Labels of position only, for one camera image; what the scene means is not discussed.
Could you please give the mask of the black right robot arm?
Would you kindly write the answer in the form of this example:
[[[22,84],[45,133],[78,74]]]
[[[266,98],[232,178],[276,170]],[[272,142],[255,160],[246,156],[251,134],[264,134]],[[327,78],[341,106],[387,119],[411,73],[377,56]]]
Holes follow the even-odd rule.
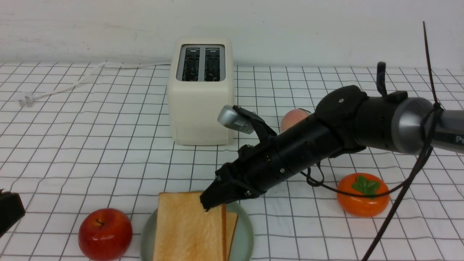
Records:
[[[357,86],[326,95],[315,112],[277,134],[257,114],[226,105],[218,121],[229,129],[256,132],[260,142],[244,145],[238,157],[216,171],[213,183],[199,197],[209,210],[221,204],[256,198],[280,182],[327,158],[367,147],[419,155],[430,145],[463,153],[463,111],[434,113],[427,99],[406,91],[369,97]]]

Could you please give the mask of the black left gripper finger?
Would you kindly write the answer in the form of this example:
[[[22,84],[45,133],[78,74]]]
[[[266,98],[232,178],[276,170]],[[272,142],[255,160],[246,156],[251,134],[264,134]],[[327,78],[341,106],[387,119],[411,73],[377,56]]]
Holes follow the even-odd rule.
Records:
[[[25,215],[25,207],[16,192],[0,190],[0,236],[7,233]]]

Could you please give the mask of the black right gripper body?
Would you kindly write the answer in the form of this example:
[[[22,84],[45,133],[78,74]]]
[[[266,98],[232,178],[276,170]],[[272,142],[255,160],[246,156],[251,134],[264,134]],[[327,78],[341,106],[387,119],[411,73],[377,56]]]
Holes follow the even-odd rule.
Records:
[[[290,140],[268,138],[256,146],[244,145],[233,162],[216,170],[216,179],[244,184],[254,198],[290,177]]]

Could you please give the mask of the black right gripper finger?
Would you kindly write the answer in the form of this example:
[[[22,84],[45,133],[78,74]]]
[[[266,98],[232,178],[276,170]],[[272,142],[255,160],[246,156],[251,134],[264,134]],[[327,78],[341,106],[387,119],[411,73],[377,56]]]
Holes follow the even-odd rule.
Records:
[[[205,211],[238,200],[254,198],[254,194],[240,182],[214,180],[200,195],[199,199]]]

